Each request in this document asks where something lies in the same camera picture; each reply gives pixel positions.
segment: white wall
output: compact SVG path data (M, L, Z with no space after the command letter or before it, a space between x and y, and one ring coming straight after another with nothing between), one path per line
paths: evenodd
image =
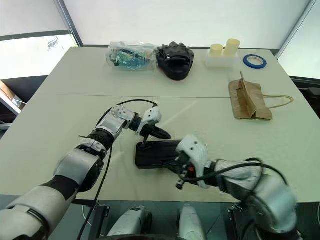
M54 0L0 0L0 36L68 30Z
M320 79L320 1L279 58L289 76Z
M64 0L85 45L171 41L279 49L309 0Z

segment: black slipper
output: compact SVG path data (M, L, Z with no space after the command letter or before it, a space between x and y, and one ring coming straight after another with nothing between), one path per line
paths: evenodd
M156 50L156 59L159 68L165 75L175 81L185 79L194 62L194 52L183 43L179 45L174 41L170 45L163 45Z

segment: robotic arm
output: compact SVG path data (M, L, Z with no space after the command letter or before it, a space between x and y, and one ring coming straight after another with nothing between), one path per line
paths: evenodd
M171 163L171 170L180 177L176 184L178 189L186 182L204 189L219 187L248 206L261 239L299 239L296 196L275 168L255 162L256 158L209 161L207 146L192 135L186 136L176 151L179 157ZM276 171L282 178L264 174L264 168Z
M65 215L76 195L90 190L104 166L104 158L123 129L144 137L170 139L156 127L161 120L158 106L141 118L123 105L111 108L96 128L57 164L54 177L35 187L0 211L0 240L47 239ZM208 160L207 147L194 136L178 145L179 157L166 163L179 175L176 184L219 187L244 202L255 218L261 239L298 239L296 197L286 181L264 174L266 165L248 161Z
M149 135L170 139L155 125L161 121L158 106L141 118L123 105L112 107L96 128L57 164L54 177L35 187L0 211L0 239L47 239L76 195L90 190L104 166L104 158L123 129L147 140Z

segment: window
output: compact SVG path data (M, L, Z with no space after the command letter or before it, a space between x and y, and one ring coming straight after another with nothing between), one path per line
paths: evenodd
M0 41L0 80L49 75L71 47L69 34Z

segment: clear plastic bag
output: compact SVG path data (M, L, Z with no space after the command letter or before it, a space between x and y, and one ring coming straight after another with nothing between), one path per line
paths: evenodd
M157 67L156 45L143 42L113 41L105 55L106 62L115 68L145 71Z

